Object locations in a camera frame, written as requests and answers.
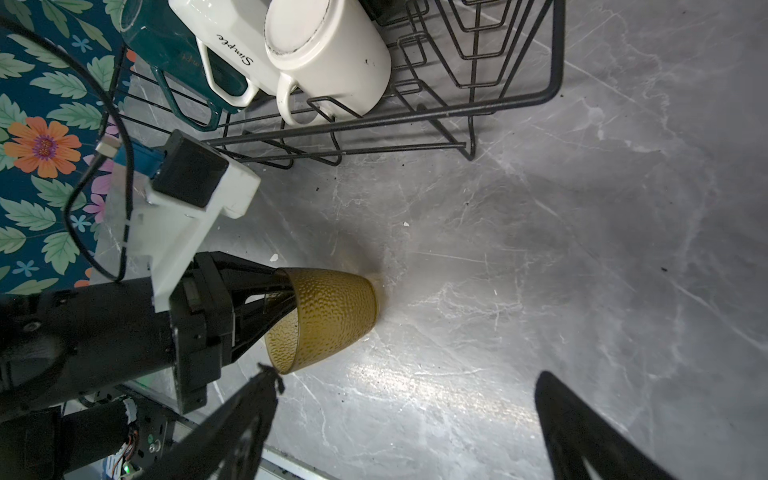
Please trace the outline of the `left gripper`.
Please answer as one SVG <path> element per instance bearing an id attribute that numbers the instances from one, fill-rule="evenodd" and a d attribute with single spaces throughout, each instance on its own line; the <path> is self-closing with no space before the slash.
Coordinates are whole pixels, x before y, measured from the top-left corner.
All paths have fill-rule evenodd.
<path id="1" fill-rule="evenodd" d="M 276 268 L 223 252 L 196 254 L 170 297 L 178 411 L 205 406 L 222 368 L 296 308 L 294 288 Z"/>

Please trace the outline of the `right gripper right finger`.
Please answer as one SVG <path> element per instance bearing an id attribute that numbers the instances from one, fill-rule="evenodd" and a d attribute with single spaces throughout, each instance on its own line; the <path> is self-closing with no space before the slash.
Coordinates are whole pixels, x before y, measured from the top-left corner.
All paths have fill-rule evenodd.
<path id="1" fill-rule="evenodd" d="M 534 400 L 555 479 L 672 477 L 553 373 L 540 373 Z"/>

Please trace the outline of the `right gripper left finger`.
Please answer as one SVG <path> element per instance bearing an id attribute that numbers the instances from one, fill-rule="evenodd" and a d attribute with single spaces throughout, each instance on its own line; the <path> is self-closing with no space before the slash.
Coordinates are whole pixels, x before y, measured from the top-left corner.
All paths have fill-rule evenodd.
<path id="1" fill-rule="evenodd" d="M 144 479 L 254 479 L 285 386 L 272 366 L 251 378 L 183 441 L 149 467 Z"/>

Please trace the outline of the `olive green glass cup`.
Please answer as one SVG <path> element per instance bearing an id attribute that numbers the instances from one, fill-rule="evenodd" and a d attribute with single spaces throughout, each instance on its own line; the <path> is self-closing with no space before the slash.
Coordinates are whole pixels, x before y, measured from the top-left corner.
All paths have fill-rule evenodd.
<path id="1" fill-rule="evenodd" d="M 283 268 L 290 292 L 265 296 L 269 306 L 292 309 L 264 336 L 269 359 L 282 374 L 320 362 L 363 338 L 374 327 L 379 305 L 365 277 L 325 269 Z"/>

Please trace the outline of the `red mug white outside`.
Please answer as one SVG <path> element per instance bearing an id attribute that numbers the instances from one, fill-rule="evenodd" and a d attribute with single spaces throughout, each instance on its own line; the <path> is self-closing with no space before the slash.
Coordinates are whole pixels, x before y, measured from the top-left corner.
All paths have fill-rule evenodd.
<path id="1" fill-rule="evenodd" d="M 264 38 L 267 56 L 280 72 L 277 108 L 291 127 L 304 125 L 291 111 L 295 89 L 318 100 L 320 112 L 308 123 L 314 126 L 366 115 L 388 87 L 391 55 L 357 1 L 273 1 Z"/>

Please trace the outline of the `cream white mug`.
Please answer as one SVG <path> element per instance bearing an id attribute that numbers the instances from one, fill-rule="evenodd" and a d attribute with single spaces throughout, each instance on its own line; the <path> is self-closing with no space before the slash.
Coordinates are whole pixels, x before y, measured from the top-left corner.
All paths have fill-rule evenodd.
<path id="1" fill-rule="evenodd" d="M 170 0 L 168 4 L 194 34 L 208 85 L 224 101 L 244 108 L 260 92 L 277 93 L 280 73 L 268 59 L 264 39 L 267 1 Z M 212 53 L 244 76 L 247 88 L 242 94 L 230 94 L 217 83 Z"/>

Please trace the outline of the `cream mug green outside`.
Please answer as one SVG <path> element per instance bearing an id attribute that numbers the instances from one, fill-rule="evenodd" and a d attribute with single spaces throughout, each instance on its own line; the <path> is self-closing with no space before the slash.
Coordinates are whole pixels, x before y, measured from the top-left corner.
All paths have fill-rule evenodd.
<path id="1" fill-rule="evenodd" d="M 116 22 L 127 46 L 150 66 L 177 118 L 198 131 L 210 132 L 219 127 L 224 112 L 234 114 L 239 111 L 209 87 L 195 36 L 166 1 L 123 1 L 118 7 Z M 202 98 L 209 110 L 207 122 L 183 113 L 168 78 Z"/>

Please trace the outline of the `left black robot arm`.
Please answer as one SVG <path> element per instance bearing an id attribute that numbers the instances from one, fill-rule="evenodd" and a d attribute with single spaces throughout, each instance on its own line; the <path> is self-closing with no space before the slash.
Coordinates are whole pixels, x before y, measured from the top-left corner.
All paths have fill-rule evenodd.
<path id="1" fill-rule="evenodd" d="M 284 273 L 221 252 L 198 254 L 167 306 L 147 278 L 1 298 L 1 475 L 60 479 L 134 448 L 123 402 L 64 415 L 72 399 L 165 368 L 179 411 L 297 304 Z"/>

